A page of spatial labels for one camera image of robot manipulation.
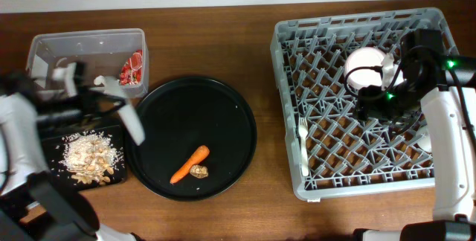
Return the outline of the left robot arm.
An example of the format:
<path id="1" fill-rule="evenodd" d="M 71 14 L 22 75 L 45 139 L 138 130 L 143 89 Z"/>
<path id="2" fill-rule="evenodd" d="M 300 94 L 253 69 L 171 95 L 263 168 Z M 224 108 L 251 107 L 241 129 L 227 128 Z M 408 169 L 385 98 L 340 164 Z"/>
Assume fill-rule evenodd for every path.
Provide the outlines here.
<path id="1" fill-rule="evenodd" d="M 138 240 L 100 223 L 90 203 L 51 175 L 39 131 L 72 126 L 106 116 L 98 100 L 128 106 L 118 93 L 81 85 L 78 74 L 66 77 L 74 96 L 42 100 L 34 81 L 23 73 L 1 76 L 1 239 Z"/>

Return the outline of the cream cup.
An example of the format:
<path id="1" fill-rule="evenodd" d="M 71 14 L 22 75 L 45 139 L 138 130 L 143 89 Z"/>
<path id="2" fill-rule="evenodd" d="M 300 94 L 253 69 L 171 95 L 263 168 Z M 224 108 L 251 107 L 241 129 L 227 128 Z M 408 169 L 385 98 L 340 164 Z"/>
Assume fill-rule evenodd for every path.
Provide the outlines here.
<path id="1" fill-rule="evenodd" d="M 428 127 L 421 126 L 416 131 L 416 136 L 419 137 L 419 140 L 416 142 L 418 147 L 425 152 L 432 153 L 431 151 L 431 138 L 429 135 Z"/>

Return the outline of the orange carrot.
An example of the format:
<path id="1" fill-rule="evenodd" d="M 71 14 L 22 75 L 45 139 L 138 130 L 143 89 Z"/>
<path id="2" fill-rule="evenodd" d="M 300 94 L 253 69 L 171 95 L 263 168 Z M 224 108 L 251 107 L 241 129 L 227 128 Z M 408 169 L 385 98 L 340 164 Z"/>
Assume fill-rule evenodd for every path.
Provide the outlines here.
<path id="1" fill-rule="evenodd" d="M 205 145 L 198 147 L 195 152 L 188 158 L 188 160 L 177 170 L 170 178 L 170 183 L 175 184 L 182 180 L 189 172 L 190 169 L 202 161 L 204 161 L 210 154 L 210 150 Z"/>

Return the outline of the grey plate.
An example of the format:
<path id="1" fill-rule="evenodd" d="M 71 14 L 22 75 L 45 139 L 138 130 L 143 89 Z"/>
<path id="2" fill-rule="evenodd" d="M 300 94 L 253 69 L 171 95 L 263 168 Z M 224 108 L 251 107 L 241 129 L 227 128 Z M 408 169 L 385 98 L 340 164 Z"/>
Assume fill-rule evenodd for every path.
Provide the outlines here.
<path id="1" fill-rule="evenodd" d="M 126 93 L 120 87 L 117 80 L 111 77 L 104 77 L 102 81 L 105 93 L 111 96 L 117 96 L 125 100 L 125 105 L 120 107 L 118 114 L 136 145 L 141 145 L 145 140 L 145 132 L 141 120 L 138 117 L 135 108 L 132 106 Z"/>

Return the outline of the white plastic fork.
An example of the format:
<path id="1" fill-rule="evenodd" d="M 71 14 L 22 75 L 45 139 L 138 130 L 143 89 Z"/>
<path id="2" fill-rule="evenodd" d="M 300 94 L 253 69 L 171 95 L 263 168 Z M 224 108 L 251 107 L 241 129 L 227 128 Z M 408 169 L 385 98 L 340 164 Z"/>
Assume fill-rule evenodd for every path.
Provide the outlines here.
<path id="1" fill-rule="evenodd" d="M 301 172 L 303 176 L 309 175 L 309 162 L 306 150 L 306 137 L 308 135 L 307 120 L 305 117 L 299 117 L 297 132 L 300 138 L 300 160 Z"/>

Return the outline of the red snack wrapper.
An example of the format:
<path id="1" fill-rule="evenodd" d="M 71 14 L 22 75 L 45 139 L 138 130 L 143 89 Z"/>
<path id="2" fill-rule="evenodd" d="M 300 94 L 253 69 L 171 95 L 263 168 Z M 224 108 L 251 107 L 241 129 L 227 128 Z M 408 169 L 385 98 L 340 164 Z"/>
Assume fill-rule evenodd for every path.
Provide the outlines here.
<path id="1" fill-rule="evenodd" d="M 121 86 L 136 85 L 142 79 L 143 51 L 137 50 L 123 65 L 120 72 Z"/>

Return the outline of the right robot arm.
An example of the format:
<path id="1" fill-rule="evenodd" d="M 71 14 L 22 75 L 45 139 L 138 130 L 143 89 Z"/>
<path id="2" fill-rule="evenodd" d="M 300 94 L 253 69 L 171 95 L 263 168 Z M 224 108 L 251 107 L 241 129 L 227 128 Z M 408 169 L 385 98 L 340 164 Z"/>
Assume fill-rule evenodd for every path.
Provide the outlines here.
<path id="1" fill-rule="evenodd" d="M 421 106 L 434 162 L 435 205 L 430 222 L 398 231 L 357 229 L 356 240 L 475 239 L 475 59 L 441 54 L 403 61 L 404 82 L 375 103 L 389 118 Z"/>

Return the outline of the white tissue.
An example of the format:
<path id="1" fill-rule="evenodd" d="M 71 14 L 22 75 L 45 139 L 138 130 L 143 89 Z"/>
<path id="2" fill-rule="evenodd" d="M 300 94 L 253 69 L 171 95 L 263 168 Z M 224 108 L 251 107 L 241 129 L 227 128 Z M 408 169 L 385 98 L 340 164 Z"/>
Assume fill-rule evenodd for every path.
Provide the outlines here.
<path id="1" fill-rule="evenodd" d="M 104 77 L 102 75 L 95 77 L 94 79 L 94 85 L 95 86 L 104 86 L 106 87 L 109 82 L 109 77 Z"/>

